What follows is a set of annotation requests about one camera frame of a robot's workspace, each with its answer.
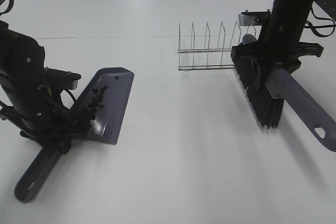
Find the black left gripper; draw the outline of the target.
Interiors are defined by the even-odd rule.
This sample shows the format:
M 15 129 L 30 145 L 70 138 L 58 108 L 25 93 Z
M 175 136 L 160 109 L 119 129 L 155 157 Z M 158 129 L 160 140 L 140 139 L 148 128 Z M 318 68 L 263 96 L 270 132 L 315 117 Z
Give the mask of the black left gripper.
M 67 154 L 72 138 L 85 138 L 92 113 L 82 109 L 76 113 L 78 101 L 70 92 L 77 82 L 37 82 L 32 86 L 1 82 L 11 105 L 1 102 L 1 120 L 20 129 L 20 135 L 46 149 Z

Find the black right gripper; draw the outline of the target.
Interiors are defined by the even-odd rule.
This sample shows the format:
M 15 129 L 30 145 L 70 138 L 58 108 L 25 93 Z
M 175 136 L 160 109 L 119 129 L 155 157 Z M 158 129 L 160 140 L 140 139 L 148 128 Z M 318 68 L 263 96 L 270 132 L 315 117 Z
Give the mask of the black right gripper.
M 301 42 L 305 24 L 294 22 L 282 24 L 266 18 L 261 26 L 259 37 L 245 34 L 240 44 L 233 46 L 230 56 L 237 64 L 240 60 L 275 61 L 276 73 L 292 74 L 301 66 L 301 56 L 320 57 L 323 47 L 318 43 Z

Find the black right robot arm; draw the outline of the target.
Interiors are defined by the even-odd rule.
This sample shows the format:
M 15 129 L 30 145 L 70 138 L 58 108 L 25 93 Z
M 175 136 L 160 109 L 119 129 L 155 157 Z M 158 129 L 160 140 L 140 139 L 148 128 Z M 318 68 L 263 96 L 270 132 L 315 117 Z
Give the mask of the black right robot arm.
M 274 0 L 271 10 L 242 12 L 240 26 L 260 26 L 260 34 L 243 37 L 233 46 L 231 59 L 240 76 L 266 76 L 276 65 L 289 68 L 300 66 L 299 57 L 320 57 L 323 47 L 318 43 L 301 42 L 314 0 Z

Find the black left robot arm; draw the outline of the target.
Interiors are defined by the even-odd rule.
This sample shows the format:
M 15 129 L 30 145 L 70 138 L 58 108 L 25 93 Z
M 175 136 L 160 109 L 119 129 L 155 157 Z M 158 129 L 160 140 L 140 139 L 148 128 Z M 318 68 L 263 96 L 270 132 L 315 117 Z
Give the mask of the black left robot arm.
M 81 75 L 46 68 L 44 61 L 43 46 L 1 22 L 1 88 L 11 102 L 1 103 L 1 119 L 17 126 L 22 137 L 66 154 L 71 140 L 89 128 L 61 100 L 63 91 L 77 88 Z

